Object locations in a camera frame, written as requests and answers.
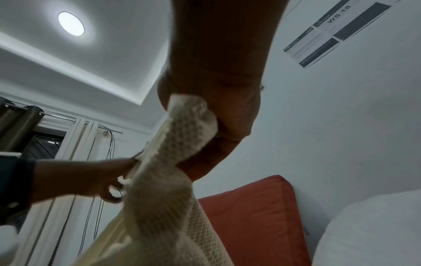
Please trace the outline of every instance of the gray curtain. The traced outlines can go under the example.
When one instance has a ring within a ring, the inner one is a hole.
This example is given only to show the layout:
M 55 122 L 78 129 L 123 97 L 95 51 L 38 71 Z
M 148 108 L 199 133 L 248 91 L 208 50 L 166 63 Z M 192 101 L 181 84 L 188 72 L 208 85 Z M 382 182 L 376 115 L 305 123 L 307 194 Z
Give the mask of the gray curtain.
M 36 106 L 26 106 L 25 109 L 0 97 L 0 151 L 15 152 L 34 127 L 41 121 L 43 110 Z

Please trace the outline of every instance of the sleeve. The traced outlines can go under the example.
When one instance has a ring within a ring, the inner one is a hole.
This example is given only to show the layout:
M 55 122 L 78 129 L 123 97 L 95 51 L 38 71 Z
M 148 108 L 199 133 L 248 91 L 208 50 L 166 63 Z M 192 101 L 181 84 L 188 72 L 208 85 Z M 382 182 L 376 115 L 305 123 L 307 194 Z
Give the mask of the sleeve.
M 0 157 L 0 224 L 29 207 L 35 161 Z

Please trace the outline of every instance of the ceiling light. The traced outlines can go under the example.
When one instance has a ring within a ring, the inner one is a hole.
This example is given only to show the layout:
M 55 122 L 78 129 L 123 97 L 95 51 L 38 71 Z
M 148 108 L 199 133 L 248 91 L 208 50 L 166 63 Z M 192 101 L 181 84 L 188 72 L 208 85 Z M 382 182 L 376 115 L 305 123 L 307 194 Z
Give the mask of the ceiling light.
M 74 15 L 68 12 L 61 12 L 58 14 L 58 22 L 68 33 L 80 36 L 85 32 L 82 22 Z

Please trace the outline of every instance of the red cushion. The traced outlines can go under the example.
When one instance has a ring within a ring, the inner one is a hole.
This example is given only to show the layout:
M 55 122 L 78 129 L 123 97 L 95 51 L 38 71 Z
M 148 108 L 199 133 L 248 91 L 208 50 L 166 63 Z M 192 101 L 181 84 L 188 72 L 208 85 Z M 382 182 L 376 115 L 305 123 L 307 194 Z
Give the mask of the red cushion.
M 294 190 L 276 175 L 199 199 L 236 266 L 309 266 Z

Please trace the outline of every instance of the honeycomb patterned fabric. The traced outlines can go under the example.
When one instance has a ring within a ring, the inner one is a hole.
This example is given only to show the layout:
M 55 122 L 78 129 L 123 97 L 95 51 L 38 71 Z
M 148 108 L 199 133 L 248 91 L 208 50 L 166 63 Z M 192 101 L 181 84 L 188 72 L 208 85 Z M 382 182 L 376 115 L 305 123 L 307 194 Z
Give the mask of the honeycomb patterned fabric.
M 131 171 L 121 212 L 75 266 L 228 266 L 232 262 L 175 165 L 199 152 L 218 130 L 200 97 L 173 95 L 169 118 Z

